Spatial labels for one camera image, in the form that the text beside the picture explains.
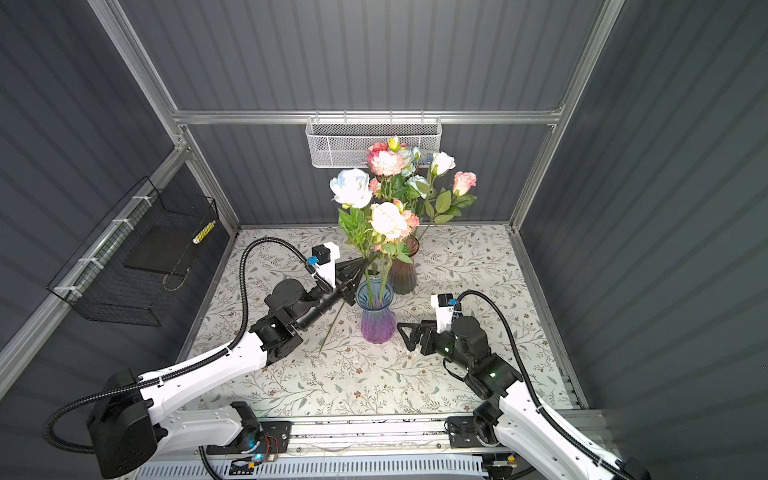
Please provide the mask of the red pink glass vase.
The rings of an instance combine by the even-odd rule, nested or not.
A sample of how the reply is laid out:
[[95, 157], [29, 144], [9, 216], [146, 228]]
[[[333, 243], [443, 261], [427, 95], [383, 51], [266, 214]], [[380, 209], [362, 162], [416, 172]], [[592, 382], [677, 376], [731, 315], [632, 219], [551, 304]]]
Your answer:
[[419, 251], [420, 244], [413, 235], [406, 238], [405, 244], [409, 248], [408, 257], [411, 262], [395, 259], [389, 274], [389, 284], [398, 295], [409, 294], [417, 286], [416, 265], [413, 258]]

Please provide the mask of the white bud rose stem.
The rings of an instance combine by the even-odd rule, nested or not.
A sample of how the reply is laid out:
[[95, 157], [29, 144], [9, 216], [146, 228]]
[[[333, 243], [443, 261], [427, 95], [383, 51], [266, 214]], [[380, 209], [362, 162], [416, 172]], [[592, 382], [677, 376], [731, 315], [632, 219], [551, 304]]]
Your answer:
[[338, 212], [339, 227], [370, 264], [375, 254], [371, 224], [373, 191], [369, 175], [360, 169], [342, 170], [330, 180], [329, 186], [334, 194], [333, 200], [341, 206]]

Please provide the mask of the light pink rose stem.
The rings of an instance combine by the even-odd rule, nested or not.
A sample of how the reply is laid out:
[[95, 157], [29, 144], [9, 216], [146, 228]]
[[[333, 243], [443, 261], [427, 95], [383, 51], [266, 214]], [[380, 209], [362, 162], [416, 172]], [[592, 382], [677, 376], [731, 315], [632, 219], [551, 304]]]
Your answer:
[[474, 173], [456, 173], [450, 190], [442, 188], [428, 196], [424, 204], [427, 216], [435, 224], [444, 224], [460, 217], [477, 200], [471, 193], [476, 183], [477, 176]]

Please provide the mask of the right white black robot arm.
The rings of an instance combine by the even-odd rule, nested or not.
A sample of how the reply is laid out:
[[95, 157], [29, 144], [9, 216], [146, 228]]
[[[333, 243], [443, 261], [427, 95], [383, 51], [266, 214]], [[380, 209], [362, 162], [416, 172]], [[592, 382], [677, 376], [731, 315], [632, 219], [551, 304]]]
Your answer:
[[410, 351], [437, 354], [465, 371], [461, 378], [483, 402], [473, 412], [478, 439], [523, 457], [547, 479], [649, 479], [634, 458], [623, 460], [582, 434], [530, 391], [523, 374], [494, 353], [477, 319], [460, 316], [450, 329], [438, 323], [399, 323]]

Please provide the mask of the pale pink flower spray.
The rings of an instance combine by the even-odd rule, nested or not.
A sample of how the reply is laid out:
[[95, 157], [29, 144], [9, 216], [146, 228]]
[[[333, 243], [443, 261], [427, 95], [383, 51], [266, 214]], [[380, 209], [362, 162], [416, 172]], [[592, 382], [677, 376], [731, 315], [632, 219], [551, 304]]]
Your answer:
[[402, 193], [404, 184], [400, 173], [405, 162], [400, 156], [399, 151], [407, 146], [401, 143], [397, 136], [389, 138], [387, 144], [389, 145], [387, 151], [368, 152], [367, 155], [368, 167], [373, 175], [370, 181], [370, 188], [377, 200], [371, 206], [398, 200], [406, 210], [412, 212], [412, 218], [409, 221], [409, 224], [412, 226], [412, 234], [419, 226], [420, 220], [417, 214], [418, 200], [406, 201]]

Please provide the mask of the blue purple glass vase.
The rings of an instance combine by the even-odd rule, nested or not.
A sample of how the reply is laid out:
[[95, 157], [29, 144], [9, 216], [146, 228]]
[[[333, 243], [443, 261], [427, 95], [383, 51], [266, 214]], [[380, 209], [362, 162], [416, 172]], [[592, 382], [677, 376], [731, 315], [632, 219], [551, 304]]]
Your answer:
[[362, 309], [360, 329], [365, 341], [383, 344], [396, 331], [396, 316], [391, 305], [395, 294], [389, 283], [379, 278], [363, 280], [356, 294], [357, 305]]

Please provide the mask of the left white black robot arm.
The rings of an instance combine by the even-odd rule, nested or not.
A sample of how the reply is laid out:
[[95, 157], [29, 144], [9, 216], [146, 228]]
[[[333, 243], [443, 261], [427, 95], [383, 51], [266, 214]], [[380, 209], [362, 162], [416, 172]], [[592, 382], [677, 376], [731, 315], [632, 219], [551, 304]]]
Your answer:
[[171, 367], [135, 376], [112, 376], [87, 420], [100, 473], [126, 475], [153, 456], [187, 448], [262, 446], [258, 420], [244, 402], [219, 410], [187, 411], [200, 394], [291, 354], [308, 329], [339, 301], [352, 304], [367, 266], [363, 258], [336, 263], [315, 249], [308, 266], [316, 286], [279, 282], [266, 297], [267, 314], [228, 343]]

